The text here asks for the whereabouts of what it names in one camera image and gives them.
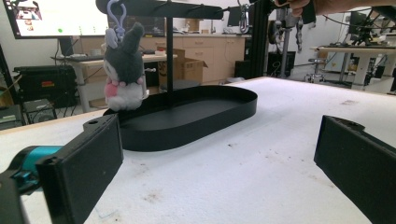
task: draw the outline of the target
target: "desk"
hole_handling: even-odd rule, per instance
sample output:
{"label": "desk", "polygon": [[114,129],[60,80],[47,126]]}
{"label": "desk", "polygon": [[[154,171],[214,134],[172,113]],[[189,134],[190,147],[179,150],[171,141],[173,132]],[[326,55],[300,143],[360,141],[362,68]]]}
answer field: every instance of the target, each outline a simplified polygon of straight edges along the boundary
{"label": "desk", "polygon": [[324,52],[344,52],[344,53],[354,53],[356,57],[359,58],[358,70],[356,71],[355,79],[352,83],[352,90],[360,90],[364,91],[364,79],[367,75],[367,69],[369,66],[370,58],[376,58],[378,54],[386,54],[388,55],[388,59],[385,64],[384,75],[382,76],[383,81],[387,81],[390,83],[385,88],[386,90],[382,90],[383,93],[390,91],[391,83],[393,81],[392,73],[396,64],[396,47],[389,48],[362,48],[362,47],[354,47],[349,46],[346,48],[328,48],[328,47],[319,47],[314,48],[319,51]]}
{"label": "desk", "polygon": [[[143,56],[143,63],[155,63],[155,62],[162,62],[166,61],[166,55],[164,56],[157,56],[157,55],[144,55]],[[77,84],[78,84],[78,93],[79,99],[81,101],[82,111],[84,113],[90,112],[90,103],[89,103],[89,96],[87,93],[87,86],[88,84],[85,82],[83,70],[84,68],[98,68],[103,66],[103,60],[98,61],[91,61],[91,62],[82,62],[82,63],[75,63],[75,62],[68,62],[70,65],[73,66],[75,69],[76,77],[77,77]],[[101,92],[101,97],[104,97],[103,89],[105,87],[105,83],[94,83],[92,85],[95,89],[99,89]]]}
{"label": "desk", "polygon": [[[184,147],[124,151],[86,223],[370,223],[313,161],[320,122],[350,119],[395,147],[396,97],[269,77],[234,85],[259,95],[256,115]],[[103,112],[0,132],[0,172]],[[50,223],[42,192],[23,201],[31,223]]]}

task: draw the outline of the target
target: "black oval tray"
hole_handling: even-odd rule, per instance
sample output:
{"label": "black oval tray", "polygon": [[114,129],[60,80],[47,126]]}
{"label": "black oval tray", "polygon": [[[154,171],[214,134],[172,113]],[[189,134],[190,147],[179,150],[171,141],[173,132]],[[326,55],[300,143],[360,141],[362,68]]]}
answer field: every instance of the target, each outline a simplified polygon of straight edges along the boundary
{"label": "black oval tray", "polygon": [[[119,111],[122,147],[181,147],[256,113],[257,94],[231,86],[199,86],[150,95],[136,110]],[[105,115],[116,112],[108,109]]]}

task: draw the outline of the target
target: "chair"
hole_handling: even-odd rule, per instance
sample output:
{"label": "chair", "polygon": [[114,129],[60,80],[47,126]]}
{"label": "chair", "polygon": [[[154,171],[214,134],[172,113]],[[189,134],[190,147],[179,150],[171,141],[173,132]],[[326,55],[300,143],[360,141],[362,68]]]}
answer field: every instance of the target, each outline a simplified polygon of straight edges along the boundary
{"label": "chair", "polygon": [[316,59],[309,59],[308,61],[315,64],[315,72],[306,74],[304,77],[305,79],[308,77],[308,81],[310,83],[314,83],[315,77],[320,77],[320,81],[324,81],[324,75],[318,73],[318,68],[320,63],[326,63],[327,59],[324,58],[316,58]]}

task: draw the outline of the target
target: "plush bunny ear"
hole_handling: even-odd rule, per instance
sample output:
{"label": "plush bunny ear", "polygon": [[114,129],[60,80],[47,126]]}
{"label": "plush bunny ear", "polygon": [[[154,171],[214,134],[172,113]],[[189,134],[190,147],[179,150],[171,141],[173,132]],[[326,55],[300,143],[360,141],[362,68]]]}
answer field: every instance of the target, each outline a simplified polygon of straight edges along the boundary
{"label": "plush bunny ear", "polygon": [[122,40],[122,49],[125,52],[134,54],[139,50],[140,38],[145,33],[145,28],[139,22],[136,22],[132,29],[125,34]]}
{"label": "plush bunny ear", "polygon": [[105,43],[113,49],[116,49],[118,44],[116,32],[113,29],[107,29],[105,34]]}

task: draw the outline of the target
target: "plush toy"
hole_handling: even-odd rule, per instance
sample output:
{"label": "plush toy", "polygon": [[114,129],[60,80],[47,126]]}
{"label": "plush toy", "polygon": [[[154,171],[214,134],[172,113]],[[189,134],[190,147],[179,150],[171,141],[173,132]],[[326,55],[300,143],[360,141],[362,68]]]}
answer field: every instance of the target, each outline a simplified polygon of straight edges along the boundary
{"label": "plush toy", "polygon": [[148,96],[142,78],[142,54],[138,51],[143,34],[144,27],[138,22],[121,41],[113,29],[106,30],[105,97],[108,107],[114,111],[137,109]]}

